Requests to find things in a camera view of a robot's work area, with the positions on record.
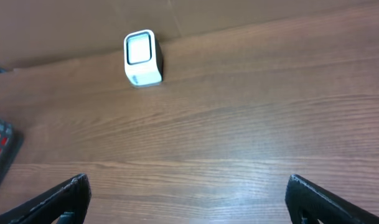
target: wooden desk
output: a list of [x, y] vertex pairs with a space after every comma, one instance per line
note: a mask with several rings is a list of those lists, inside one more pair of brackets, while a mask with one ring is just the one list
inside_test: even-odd
[[0, 75], [0, 213], [85, 172], [87, 223], [289, 223], [297, 173], [379, 215], [379, 2], [162, 49], [150, 88], [121, 52]]

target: wood grain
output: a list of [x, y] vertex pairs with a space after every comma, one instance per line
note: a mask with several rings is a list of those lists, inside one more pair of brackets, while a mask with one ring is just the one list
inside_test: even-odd
[[121, 52], [0, 76], [26, 135], [0, 213], [85, 172], [87, 223], [289, 223], [297, 173], [379, 215], [379, 2], [162, 50], [150, 88]]

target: device screen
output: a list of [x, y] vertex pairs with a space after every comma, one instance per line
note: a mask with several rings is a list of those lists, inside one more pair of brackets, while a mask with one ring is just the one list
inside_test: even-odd
[[127, 40], [128, 63], [146, 62], [151, 59], [151, 42], [148, 33], [134, 35]]

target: small white speaker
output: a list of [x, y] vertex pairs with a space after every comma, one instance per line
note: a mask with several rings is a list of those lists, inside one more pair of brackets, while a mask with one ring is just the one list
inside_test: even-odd
[[151, 30], [124, 38], [124, 70], [134, 86], [156, 85], [162, 81], [163, 55]]

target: wall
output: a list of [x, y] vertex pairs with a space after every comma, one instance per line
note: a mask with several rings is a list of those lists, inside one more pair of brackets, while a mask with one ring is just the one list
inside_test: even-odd
[[152, 29], [161, 41], [373, 0], [0, 0], [0, 66], [119, 49]]

